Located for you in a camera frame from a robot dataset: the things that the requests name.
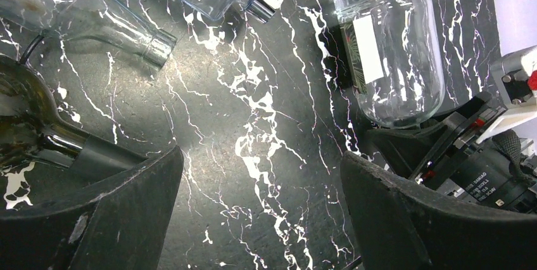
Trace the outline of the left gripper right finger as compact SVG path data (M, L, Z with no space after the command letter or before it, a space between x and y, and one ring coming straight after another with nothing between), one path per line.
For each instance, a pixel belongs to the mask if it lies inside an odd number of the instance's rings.
M442 195L344 153L341 182L366 269L535 269L536 216Z

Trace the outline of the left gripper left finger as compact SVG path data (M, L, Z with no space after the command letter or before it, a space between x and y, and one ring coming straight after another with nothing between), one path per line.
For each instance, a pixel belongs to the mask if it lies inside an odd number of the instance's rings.
M22 210L1 212L2 269L156 269L184 168L178 146Z

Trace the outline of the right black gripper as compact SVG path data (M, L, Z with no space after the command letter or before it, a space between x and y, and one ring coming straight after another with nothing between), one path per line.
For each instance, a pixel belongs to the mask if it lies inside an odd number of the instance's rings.
M393 170L378 170L375 177L393 184L415 184L422 171L435 172L433 184L443 184L450 177L456 184L503 184L506 182L506 158L493 143L480 150L454 144L477 116L488 109L490 93L482 92L464 105L432 119L423 129L371 129L365 133Z

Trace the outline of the clear round silver-cap bottle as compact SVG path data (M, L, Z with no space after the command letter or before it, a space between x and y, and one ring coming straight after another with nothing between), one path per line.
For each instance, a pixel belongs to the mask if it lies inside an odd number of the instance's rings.
M445 97L432 0L333 0L362 113L402 129L431 118Z

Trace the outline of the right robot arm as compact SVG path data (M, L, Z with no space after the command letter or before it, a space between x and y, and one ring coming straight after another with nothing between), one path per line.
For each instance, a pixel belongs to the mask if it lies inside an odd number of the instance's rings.
M406 129L365 133L390 169L431 190L450 180L478 205L520 213L536 212L536 179L522 169L521 146L513 131L483 141L504 109L481 92L452 110Z

